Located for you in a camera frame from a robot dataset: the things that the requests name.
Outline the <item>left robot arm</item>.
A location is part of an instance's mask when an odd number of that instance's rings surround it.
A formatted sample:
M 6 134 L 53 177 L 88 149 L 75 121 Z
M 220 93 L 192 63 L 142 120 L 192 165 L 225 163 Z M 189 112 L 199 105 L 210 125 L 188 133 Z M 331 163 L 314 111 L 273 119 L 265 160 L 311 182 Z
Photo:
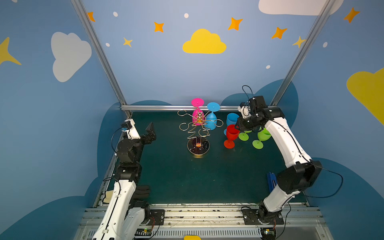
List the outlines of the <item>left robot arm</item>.
M 133 240 L 137 229 L 150 219 L 149 204 L 135 192 L 142 172 L 140 160 L 144 146 L 157 139 L 154 124 L 150 123 L 147 133 L 140 135 L 134 120 L 127 119 L 121 130 L 122 139 L 115 150 L 119 164 L 110 178 L 115 180 L 112 197 L 93 240 Z

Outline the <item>red wine glass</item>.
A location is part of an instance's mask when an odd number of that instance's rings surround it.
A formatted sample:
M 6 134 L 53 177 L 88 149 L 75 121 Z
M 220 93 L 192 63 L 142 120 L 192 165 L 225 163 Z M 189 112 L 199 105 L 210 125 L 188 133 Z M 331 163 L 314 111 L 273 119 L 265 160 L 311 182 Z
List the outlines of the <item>red wine glass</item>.
M 227 149 L 233 149 L 235 147 L 234 140 L 238 138 L 239 134 L 240 130 L 236 128 L 236 125 L 229 125 L 226 131 L 227 140 L 225 140 L 224 146 Z

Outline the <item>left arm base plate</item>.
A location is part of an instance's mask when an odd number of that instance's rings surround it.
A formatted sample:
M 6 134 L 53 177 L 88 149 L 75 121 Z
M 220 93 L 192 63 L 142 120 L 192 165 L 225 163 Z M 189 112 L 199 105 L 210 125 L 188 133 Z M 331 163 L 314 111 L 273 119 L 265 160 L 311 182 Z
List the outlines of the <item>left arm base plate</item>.
M 145 210 L 145 218 L 142 226 L 163 226 L 165 221 L 165 210 Z

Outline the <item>green wine glass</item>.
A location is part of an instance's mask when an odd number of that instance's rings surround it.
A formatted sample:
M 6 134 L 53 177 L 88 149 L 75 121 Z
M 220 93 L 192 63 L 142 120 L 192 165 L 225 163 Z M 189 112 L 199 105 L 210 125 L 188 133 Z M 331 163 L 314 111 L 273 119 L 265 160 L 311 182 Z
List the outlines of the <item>green wine glass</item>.
M 260 132 L 258 132 L 258 139 L 252 142 L 252 145 L 255 149 L 261 150 L 264 147 L 264 142 L 271 138 L 270 132 L 263 128 Z
M 241 141 L 248 141 L 249 140 L 249 134 L 251 133 L 252 131 L 244 131 L 244 132 L 241 132 L 239 133 L 239 136 L 238 138 L 241 140 Z

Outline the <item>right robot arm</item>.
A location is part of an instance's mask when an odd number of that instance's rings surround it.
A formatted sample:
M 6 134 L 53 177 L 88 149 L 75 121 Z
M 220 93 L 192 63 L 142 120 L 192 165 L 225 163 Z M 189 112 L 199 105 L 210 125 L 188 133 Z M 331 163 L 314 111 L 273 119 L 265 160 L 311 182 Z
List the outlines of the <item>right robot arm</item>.
M 277 185 L 259 205 L 258 220 L 268 224 L 279 216 L 286 203 L 314 184 L 322 164 L 312 161 L 304 151 L 279 107 L 266 106 L 262 97 L 254 97 L 247 103 L 241 103 L 238 111 L 241 117 L 235 128 L 240 131 L 266 129 L 285 162 L 286 169 L 277 175 Z

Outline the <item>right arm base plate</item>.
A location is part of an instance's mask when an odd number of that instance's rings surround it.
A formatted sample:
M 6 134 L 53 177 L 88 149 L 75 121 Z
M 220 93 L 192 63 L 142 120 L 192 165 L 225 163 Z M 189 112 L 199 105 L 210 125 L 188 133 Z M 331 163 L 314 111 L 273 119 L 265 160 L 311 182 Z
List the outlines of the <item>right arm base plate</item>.
M 281 212 L 266 213 L 263 210 L 244 208 L 241 209 L 245 225 L 284 225 Z

